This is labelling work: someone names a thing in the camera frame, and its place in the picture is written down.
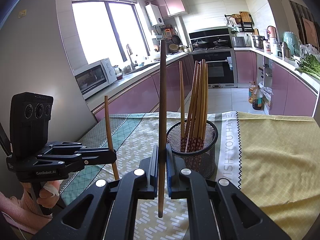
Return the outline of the pink sleeve left forearm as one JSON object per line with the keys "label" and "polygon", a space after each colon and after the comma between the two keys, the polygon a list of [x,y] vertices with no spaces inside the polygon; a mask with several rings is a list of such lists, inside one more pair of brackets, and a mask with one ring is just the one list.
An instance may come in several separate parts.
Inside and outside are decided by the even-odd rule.
{"label": "pink sleeve left forearm", "polygon": [[53,218],[52,215],[42,215],[25,190],[21,199],[15,196],[7,198],[1,193],[1,213],[3,212],[7,214],[4,217],[9,224],[33,235]]}

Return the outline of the left hand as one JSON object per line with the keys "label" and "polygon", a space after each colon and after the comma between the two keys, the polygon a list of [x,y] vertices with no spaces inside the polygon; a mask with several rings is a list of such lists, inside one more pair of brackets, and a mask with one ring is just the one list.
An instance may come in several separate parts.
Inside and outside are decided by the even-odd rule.
{"label": "left hand", "polygon": [[31,194],[31,183],[21,183],[27,196],[31,198],[33,203],[40,204],[40,206],[52,209],[60,198],[59,190],[62,180],[48,181],[40,190],[39,196],[35,199]]}

